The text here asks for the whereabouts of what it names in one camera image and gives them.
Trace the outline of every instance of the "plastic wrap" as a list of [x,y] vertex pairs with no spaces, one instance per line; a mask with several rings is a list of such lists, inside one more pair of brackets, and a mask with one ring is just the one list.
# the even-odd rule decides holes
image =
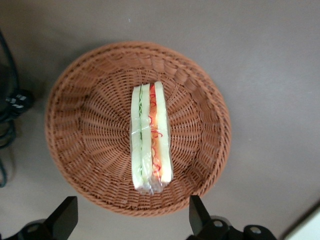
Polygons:
[[159,193],[173,179],[170,125],[160,81],[133,89],[130,125],[131,171],[140,193]]

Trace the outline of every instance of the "brown wicker basket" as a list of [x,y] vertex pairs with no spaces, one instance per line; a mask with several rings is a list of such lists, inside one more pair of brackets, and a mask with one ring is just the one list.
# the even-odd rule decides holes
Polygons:
[[[130,110],[135,86],[161,81],[171,125],[173,181],[140,195],[131,176]],[[56,82],[46,139],[66,180],[93,203],[124,215],[159,216],[204,195],[226,164],[227,107],[205,71],[180,53],[149,42],[120,42],[74,61]]]

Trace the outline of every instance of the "gray surface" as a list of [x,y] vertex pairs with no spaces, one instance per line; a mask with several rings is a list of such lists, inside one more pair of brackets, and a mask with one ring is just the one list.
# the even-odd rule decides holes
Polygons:
[[[234,227],[279,237],[320,199],[320,1],[2,0],[0,27],[23,85],[38,97],[1,157],[15,171],[0,189],[0,232],[45,218],[78,195],[55,167],[44,135],[48,92],[80,54],[106,43],[156,42],[195,60],[222,92],[232,121],[225,171],[203,201]],[[70,239],[185,239],[188,211],[118,215],[79,196]]]

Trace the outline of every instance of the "carrot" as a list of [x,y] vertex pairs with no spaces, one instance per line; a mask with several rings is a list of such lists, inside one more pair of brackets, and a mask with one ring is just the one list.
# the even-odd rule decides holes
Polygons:
[[162,133],[158,132],[157,122],[157,100],[156,100],[156,88],[154,84],[150,85],[150,129],[151,129],[151,152],[152,152],[152,174],[161,180],[162,176],[162,164],[160,156],[160,143],[159,136],[162,137]]

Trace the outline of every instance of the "black cord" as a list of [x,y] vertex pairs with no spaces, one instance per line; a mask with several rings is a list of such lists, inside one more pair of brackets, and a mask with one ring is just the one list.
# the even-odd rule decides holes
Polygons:
[[[0,30],[0,44],[2,46],[3,52],[8,60],[9,67],[12,71],[13,87],[14,89],[19,89],[19,80],[18,80],[18,71],[16,68],[15,61],[12,57],[10,49],[7,45],[7,42],[2,35]],[[4,111],[0,112],[0,124],[7,123],[9,127],[6,132],[0,135],[0,141],[5,141],[3,145],[0,145],[0,149],[4,149],[12,144],[16,138],[16,128],[13,121],[14,116],[10,113],[10,109],[6,108]],[[0,188],[3,188],[7,184],[7,172],[0,158],[0,174],[2,175],[2,181],[0,181]]]
[[14,58],[12,57],[12,54],[10,52],[8,45],[7,45],[7,42],[4,38],[4,36],[2,35],[1,29],[0,29],[0,43],[1,43],[2,49],[4,51],[4,54],[5,54],[6,58],[8,59],[9,67],[12,69],[13,87],[15,89],[19,89],[20,85],[19,85],[18,71],[17,71],[16,63],[14,61]]
[[0,188],[3,188],[7,184],[7,172],[0,158],[0,172],[2,175],[2,181],[0,181]]

